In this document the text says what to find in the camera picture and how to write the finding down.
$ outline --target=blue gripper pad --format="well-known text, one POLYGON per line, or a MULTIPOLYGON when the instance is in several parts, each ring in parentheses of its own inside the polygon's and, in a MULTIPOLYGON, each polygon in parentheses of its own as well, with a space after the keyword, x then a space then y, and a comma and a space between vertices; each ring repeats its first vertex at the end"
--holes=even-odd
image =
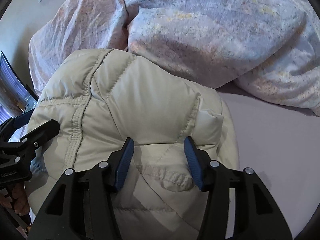
POLYGON ((204 182, 202 180, 203 173, 196 153, 193 149, 194 143, 190 141, 189 137, 184 140, 184 153, 187 157, 189 164, 189 169, 194 183, 199 187, 200 190, 204 187, 204 182))
POLYGON ((128 138, 129 142, 124 149, 119 165, 116 169, 116 181, 114 187, 119 191, 123 187, 125 178, 128 173, 130 162, 134 152, 134 142, 131 138, 128 138))

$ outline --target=wall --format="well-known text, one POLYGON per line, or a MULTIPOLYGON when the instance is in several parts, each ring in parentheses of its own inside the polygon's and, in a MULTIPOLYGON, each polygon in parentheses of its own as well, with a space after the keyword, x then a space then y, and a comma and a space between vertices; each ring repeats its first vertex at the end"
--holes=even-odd
POLYGON ((0 50, 23 83, 33 88, 28 65, 31 37, 56 14, 65 0, 12 0, 0 20, 0 50))

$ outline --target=finger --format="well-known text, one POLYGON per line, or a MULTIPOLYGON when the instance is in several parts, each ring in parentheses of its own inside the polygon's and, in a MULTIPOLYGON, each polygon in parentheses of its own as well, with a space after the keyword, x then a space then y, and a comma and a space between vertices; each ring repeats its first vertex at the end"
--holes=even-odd
POLYGON ((13 204, 14 211, 16 214, 19 214, 22 210, 23 206, 27 203, 27 197, 22 196, 16 200, 16 202, 13 204))
POLYGON ((11 191, 11 196, 13 199, 18 199, 22 197, 24 193, 25 193, 25 190, 24 190, 23 183, 18 183, 13 187, 11 191))
POLYGON ((0 193, 0 205, 6 208, 12 208, 9 200, 6 199, 1 193, 0 193))
POLYGON ((27 202, 20 210, 19 216, 24 216, 30 213, 29 203, 27 202))

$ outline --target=screw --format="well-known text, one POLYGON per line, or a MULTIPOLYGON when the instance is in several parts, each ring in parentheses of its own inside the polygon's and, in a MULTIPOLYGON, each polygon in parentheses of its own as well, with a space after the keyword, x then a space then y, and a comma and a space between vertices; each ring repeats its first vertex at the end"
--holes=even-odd
POLYGON ((65 172, 64 172, 64 174, 66 174, 66 175, 71 175, 73 173, 73 169, 67 169, 67 170, 65 170, 65 172))
POLYGON ((219 167, 219 162, 217 162, 217 161, 210 161, 210 166, 211 167, 214 167, 214 168, 216 168, 216 167, 219 167))
POLYGON ((252 168, 245 168, 244 171, 248 174, 254 174, 254 170, 252 168))
POLYGON ((109 164, 107 163, 107 162, 100 162, 99 163, 99 167, 100 168, 105 168, 105 167, 107 167, 109 164))

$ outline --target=mattress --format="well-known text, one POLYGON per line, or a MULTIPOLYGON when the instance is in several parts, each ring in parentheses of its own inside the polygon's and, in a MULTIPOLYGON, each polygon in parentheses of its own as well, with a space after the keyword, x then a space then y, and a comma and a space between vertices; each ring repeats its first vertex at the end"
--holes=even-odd
POLYGON ((319 117, 266 103, 230 83, 217 90, 234 121, 240 170, 256 171, 296 237, 320 201, 319 117))

